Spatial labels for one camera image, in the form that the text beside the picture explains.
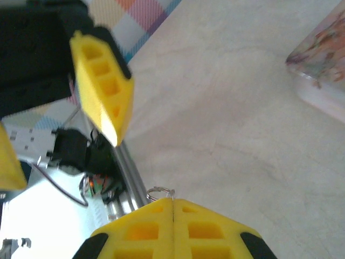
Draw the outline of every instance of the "yellow 3d-printed part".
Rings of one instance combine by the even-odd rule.
[[[243,233],[257,240],[247,246]],[[252,228],[179,199],[155,201],[96,230],[92,236],[104,234],[108,238],[92,259],[275,258],[273,253],[252,255],[265,249],[259,246],[253,252],[262,238]]]
[[[79,31],[70,40],[81,107],[113,145],[123,140],[133,109],[133,78],[127,79],[109,44]]]
[[[0,190],[20,190],[26,188],[26,185],[20,162],[0,123]]]

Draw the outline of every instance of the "box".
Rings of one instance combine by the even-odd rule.
[[[345,123],[345,1],[288,56],[298,96]]]

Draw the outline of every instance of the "plaid fabric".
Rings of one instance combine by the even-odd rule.
[[[129,62],[181,0],[88,0],[95,24],[113,33],[125,60]],[[78,99],[72,96],[53,104],[37,107],[3,118],[7,125],[55,129],[74,111]]]

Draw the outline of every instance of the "metal ring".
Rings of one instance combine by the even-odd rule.
[[[167,194],[167,197],[171,196],[172,198],[175,197],[175,190],[170,190],[168,188],[165,188],[165,187],[158,187],[158,186],[155,186],[151,189],[149,189],[147,192],[146,192],[146,197],[150,200],[150,201],[157,201],[158,199],[153,197],[150,193],[161,193],[161,192],[164,192]]]

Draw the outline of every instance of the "white floor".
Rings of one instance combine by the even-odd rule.
[[[340,0],[183,0],[130,62],[147,188],[257,229],[279,258],[345,258],[345,125],[284,61]]]

